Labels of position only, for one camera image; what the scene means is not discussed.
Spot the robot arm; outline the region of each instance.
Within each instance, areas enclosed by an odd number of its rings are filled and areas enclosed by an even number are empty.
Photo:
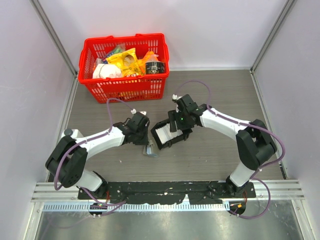
[[[211,110],[216,115],[212,114],[206,104],[198,106],[188,94],[174,102],[177,104],[176,110],[169,111],[169,118],[160,122],[161,124],[156,124],[151,130],[158,147],[160,149],[170,147],[176,142],[186,140],[195,125],[216,130],[233,139],[237,143],[240,163],[226,179],[227,190],[231,194],[239,193],[252,174],[277,151],[274,141],[267,133],[232,123],[218,115],[238,123],[252,124],[266,129],[265,124],[258,119],[253,122],[240,120],[218,112],[214,108]]]
[[[63,162],[58,180],[65,188],[71,186],[83,187],[91,191],[95,196],[105,194],[107,182],[96,172],[85,170],[88,159],[107,149],[124,144],[135,145],[148,144],[149,118],[146,112],[137,112],[126,122],[118,122],[109,129],[94,135],[83,137],[77,130],[66,130],[65,136],[58,142],[45,166],[54,176],[63,155],[72,146],[77,146]]]

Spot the red plastic basket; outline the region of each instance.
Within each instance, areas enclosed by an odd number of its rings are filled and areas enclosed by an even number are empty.
[[[164,62],[165,73],[93,79],[93,67],[96,58],[103,58],[118,44],[125,44],[127,50],[135,48],[138,59],[142,59],[147,51],[153,51],[159,55],[159,61]],[[78,80],[102,104],[106,103],[108,98],[118,98],[123,101],[161,99],[169,73],[168,47],[162,33],[136,34],[127,37],[107,36],[88,38],[84,41],[79,61]]]

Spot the snack bag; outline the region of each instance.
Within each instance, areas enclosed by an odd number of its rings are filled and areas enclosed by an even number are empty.
[[[107,58],[114,55],[123,53],[126,50],[126,45],[124,43],[117,45],[112,51],[108,52],[103,58],[102,62],[104,64],[108,64]]]
[[[136,48],[131,48],[122,53],[116,53],[108,57],[107,62],[120,68],[124,77],[135,77],[142,75],[136,56]]]
[[[143,59],[139,59],[138,60],[138,64],[139,64],[139,67],[140,67],[140,70],[142,72],[143,75],[146,74],[146,63],[147,62],[158,62],[158,55],[155,54],[153,51],[148,51]]]
[[[122,78],[121,69],[114,64],[98,64],[92,75],[93,79]]]

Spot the grey floor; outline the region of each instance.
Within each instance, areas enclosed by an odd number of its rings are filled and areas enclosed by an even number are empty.
[[[129,104],[137,111],[147,111],[152,128],[168,118],[167,112],[175,108],[172,94],[188,80],[201,80],[211,87],[211,105],[218,111],[241,120],[264,120],[248,70],[172,71],[163,99]],[[207,90],[198,83],[185,85],[180,93],[190,94],[199,105],[207,102]],[[123,122],[131,116],[129,109],[121,103],[111,103],[110,108],[114,122]],[[97,103],[86,87],[79,84],[68,127],[89,136],[109,126],[106,105]],[[187,141],[161,150],[158,158],[143,155],[142,146],[126,144],[97,154],[86,163],[86,169],[98,172],[107,181],[225,180],[239,161],[233,140],[212,129],[196,127]],[[265,168],[258,177],[283,179],[278,164]]]

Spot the purple cable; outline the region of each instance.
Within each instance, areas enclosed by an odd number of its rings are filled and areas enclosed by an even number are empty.
[[[107,215],[110,215],[110,214],[114,213],[114,212],[115,212],[118,208],[120,208],[123,204],[125,204],[125,201],[120,202],[114,209],[112,209],[112,210],[110,210],[110,211],[108,211],[108,212],[106,212],[106,213],[103,213],[103,214],[101,214],[100,216],[103,217],[103,216],[107,216]],[[55,224],[52,223],[53,218],[47,217],[48,224],[47,224],[47,226],[45,227],[45,229],[44,229],[44,231],[43,231],[43,234],[42,234],[40,240],[43,240],[43,239],[44,239],[47,231],[49,230],[49,226],[52,226],[52,227],[57,228],[57,229],[70,229],[70,228],[73,228],[74,226],[78,225],[79,223],[83,222],[84,220],[87,220],[87,219],[90,219],[90,218],[92,218],[91,215],[82,218],[81,220],[77,221],[76,223],[74,223],[74,224],[72,224],[72,225],[70,225],[70,226],[57,226],[57,225],[55,225]]]
[[[228,118],[228,117],[226,117],[226,116],[223,116],[223,115],[221,115],[221,114],[216,114],[216,112],[214,112],[213,110],[211,110],[209,104],[210,104],[210,101],[211,101],[212,92],[211,92],[210,87],[209,87],[207,84],[205,84],[204,82],[199,81],[199,80],[186,81],[186,82],[184,82],[183,84],[181,84],[181,85],[176,89],[176,91],[175,91],[174,94],[177,95],[178,90],[180,90],[180,88],[181,88],[183,85],[185,85],[185,84],[187,84],[187,83],[191,83],[191,82],[200,83],[200,84],[204,85],[204,86],[208,89],[209,96],[208,96],[208,100],[207,100],[207,102],[206,102],[206,107],[207,107],[207,109],[209,110],[210,113],[212,113],[212,114],[214,114],[214,115],[216,115],[216,116],[218,116],[218,117],[220,117],[220,118],[222,118],[222,119],[224,119],[224,120],[227,120],[227,121],[229,121],[229,122],[231,122],[231,123],[239,124],[239,125],[242,125],[242,126],[245,126],[245,127],[250,127],[250,128],[253,128],[253,129],[258,129],[258,130],[260,130],[260,131],[263,131],[263,132],[271,135],[272,137],[274,137],[274,138],[278,141],[278,143],[279,143],[280,146],[281,146],[281,150],[282,150],[282,151],[281,151],[281,156],[280,156],[278,159],[274,160],[274,161],[271,161],[271,162],[268,162],[268,163],[262,165],[262,166],[260,167],[260,169],[262,169],[262,168],[264,168],[264,167],[267,167],[267,166],[270,166],[271,164],[278,163],[278,162],[280,162],[280,161],[284,158],[284,156],[285,156],[285,154],[286,154],[285,145],[284,145],[284,143],[282,142],[282,140],[281,140],[277,135],[275,135],[273,132],[271,132],[271,131],[269,131],[268,129],[265,129],[265,128],[263,128],[263,127],[260,127],[260,126],[256,126],[256,125],[252,125],[252,124],[248,124],[248,123],[244,123],[244,122],[237,122],[236,120],[233,120],[233,119]],[[260,171],[260,170],[258,169],[254,174],[252,174],[252,176],[250,177],[250,179],[252,179],[259,171]]]
[[[64,154],[64,155],[62,156],[62,158],[61,158],[61,161],[59,162],[59,165],[58,165],[58,167],[57,167],[57,169],[56,169],[56,173],[55,173],[55,176],[54,176],[53,183],[54,183],[54,189],[55,189],[55,190],[58,191],[58,190],[60,190],[60,189],[62,188],[62,185],[58,186],[58,176],[59,176],[59,174],[60,174],[61,167],[62,167],[64,161],[66,160],[67,156],[69,155],[69,153],[70,153],[73,149],[75,149],[76,147],[80,146],[81,144],[84,144],[84,143],[90,142],[90,141],[92,141],[92,140],[96,140],[96,139],[102,138],[102,137],[108,135],[108,134],[111,132],[112,126],[113,126],[112,115],[111,115],[110,106],[109,106],[109,102],[110,102],[111,100],[114,100],[114,101],[118,101],[118,102],[120,102],[120,103],[123,103],[123,104],[125,104],[128,108],[130,108],[131,110],[133,110],[133,108],[132,108],[129,104],[127,104],[126,102],[124,102],[124,101],[122,101],[122,100],[120,100],[120,99],[113,98],[113,97],[112,97],[112,98],[108,98],[108,100],[106,101],[106,107],[107,107],[107,111],[108,111],[109,119],[110,119],[110,128],[109,128],[109,130],[106,131],[106,132],[104,132],[104,133],[102,133],[102,134],[100,134],[100,135],[98,135],[98,136],[94,136],[94,137],[88,138],[87,140],[83,140],[83,141],[81,141],[81,142],[78,142],[77,144],[73,145],[72,147],[70,147],[70,148],[65,152],[65,154]],[[104,203],[104,205],[105,205],[105,206],[115,206],[115,204],[106,204],[106,203]]]
[[[267,190],[267,192],[268,192],[268,202],[267,202],[266,207],[265,207],[265,209],[263,210],[263,212],[260,213],[259,215],[256,215],[256,216],[242,216],[242,215],[236,214],[236,211],[237,211],[238,209],[236,209],[235,211],[231,211],[231,210],[230,210],[230,213],[232,213],[233,215],[235,215],[235,216],[237,216],[237,217],[239,217],[239,218],[241,218],[241,219],[257,219],[257,218],[263,216],[263,215],[268,211],[268,209],[269,209],[269,207],[270,207],[270,203],[271,203],[271,193],[270,193],[270,189],[268,188],[267,184],[266,184],[265,182],[263,182],[262,180],[260,180],[260,179],[258,179],[258,178],[255,178],[255,177],[253,177],[252,179],[259,181],[260,183],[262,183],[262,184],[265,186],[265,188],[266,188],[266,190]]]
[[[208,90],[208,92],[209,92],[209,96],[208,96],[208,100],[207,100],[207,102],[206,102],[206,108],[209,110],[210,113],[212,113],[212,114],[214,114],[214,115],[216,115],[216,116],[218,116],[218,117],[220,117],[220,118],[222,118],[222,119],[224,119],[224,120],[227,120],[227,121],[229,121],[229,122],[231,122],[231,123],[238,124],[238,125],[242,125],[242,126],[245,126],[245,127],[250,127],[250,128],[253,128],[253,129],[258,129],[258,130],[260,130],[260,131],[263,131],[263,132],[271,135],[272,137],[274,137],[274,138],[278,141],[278,143],[280,144],[280,146],[281,146],[281,156],[280,156],[278,159],[274,160],[274,161],[268,162],[268,163],[260,166],[260,169],[257,169],[257,170],[251,175],[251,177],[250,177],[250,179],[257,180],[257,181],[259,181],[260,183],[262,183],[262,184],[265,186],[265,188],[266,188],[266,190],[267,190],[267,192],[268,192],[268,202],[267,202],[266,208],[264,209],[264,211],[263,211],[262,213],[260,213],[260,214],[257,215],[257,216],[242,216],[242,215],[239,215],[239,217],[242,218],[242,219],[256,219],[256,218],[261,217],[261,216],[264,215],[264,214],[267,212],[267,210],[269,209],[269,206],[270,206],[270,203],[271,203],[271,194],[270,194],[270,189],[268,188],[267,184],[265,184],[262,180],[260,180],[260,179],[258,179],[258,178],[254,178],[254,176],[255,176],[262,168],[265,168],[265,167],[267,167],[267,166],[270,166],[271,164],[278,163],[278,162],[280,162],[280,161],[284,158],[284,156],[285,156],[285,154],[286,154],[286,148],[285,148],[284,143],[281,141],[281,139],[280,139],[278,136],[276,136],[273,132],[269,131],[268,129],[265,129],[265,128],[260,127],[260,126],[252,125],[252,124],[249,124],[249,123],[237,122],[237,121],[235,121],[235,120],[233,120],[233,119],[231,119],[231,118],[228,118],[228,117],[226,117],[226,116],[223,116],[223,115],[221,115],[221,114],[218,114],[218,113],[214,112],[214,111],[210,108],[210,106],[209,106],[209,103],[210,103],[210,101],[211,101],[211,96],[212,96],[211,89],[210,89],[210,87],[209,87],[207,84],[205,84],[205,83],[202,82],[202,81],[199,81],[199,80],[186,81],[186,82],[184,82],[183,84],[181,84],[181,85],[176,89],[176,91],[175,91],[174,94],[177,95],[178,91],[180,90],[180,88],[181,88],[183,85],[185,85],[185,84],[187,84],[187,83],[191,83],[191,82],[200,83],[200,84],[204,85],[204,86],[207,88],[207,90]]]
[[[90,192],[88,189],[82,187],[82,189],[85,191],[86,194],[88,194],[88,196],[90,198],[92,198],[92,200],[94,200],[97,204],[101,204],[103,206],[106,206],[106,207],[112,207],[112,206],[118,206],[118,205],[123,205],[126,203],[126,201],[121,201],[121,202],[118,202],[118,203],[104,203],[102,201],[98,201]]]

